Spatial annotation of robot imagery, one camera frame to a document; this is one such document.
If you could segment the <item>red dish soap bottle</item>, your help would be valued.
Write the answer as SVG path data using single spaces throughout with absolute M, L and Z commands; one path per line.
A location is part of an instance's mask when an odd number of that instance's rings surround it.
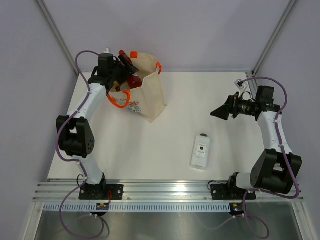
M 126 53 L 125 53 L 125 51 L 120 50 L 118 54 L 126 54 Z M 141 78 L 138 76 L 138 73 L 136 73 L 136 74 L 129 74 L 129 77 L 127 79 L 127 83 L 128 83 L 128 86 L 130 87 L 130 89 L 135 89 L 135 88 L 141 87 L 143 82 L 142 82 Z

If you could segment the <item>white rectangular bottle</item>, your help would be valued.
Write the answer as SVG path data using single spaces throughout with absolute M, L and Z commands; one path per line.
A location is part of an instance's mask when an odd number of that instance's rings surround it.
M 205 133 L 201 133 L 195 137 L 190 167 L 194 169 L 204 170 L 209 164 L 209 153 L 211 147 L 211 138 Z

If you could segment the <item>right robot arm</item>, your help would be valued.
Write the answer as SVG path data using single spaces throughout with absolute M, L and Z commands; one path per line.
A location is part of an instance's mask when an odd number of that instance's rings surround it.
M 282 127 L 282 109 L 274 104 L 274 88 L 259 86 L 254 100 L 244 100 L 240 92 L 228 96 L 211 116 L 228 120 L 238 115 L 252 116 L 262 133 L 264 150 L 250 173 L 235 173 L 226 186 L 228 196 L 239 198 L 245 190 L 258 189 L 287 195 L 297 183 L 302 158 L 293 154 Z

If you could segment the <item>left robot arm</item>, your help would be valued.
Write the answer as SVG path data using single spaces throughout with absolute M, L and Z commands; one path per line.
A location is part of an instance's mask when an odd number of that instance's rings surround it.
M 113 194 L 121 199 L 120 188 L 107 184 L 93 157 L 95 137 L 90 121 L 100 103 L 111 97 L 114 85 L 124 84 L 138 71 L 124 51 L 118 56 L 108 52 L 99 54 L 91 77 L 83 78 L 87 87 L 84 96 L 74 110 L 56 119 L 56 152 L 62 161 L 78 165 L 83 176 L 83 183 L 77 187 L 81 200 L 111 200 Z

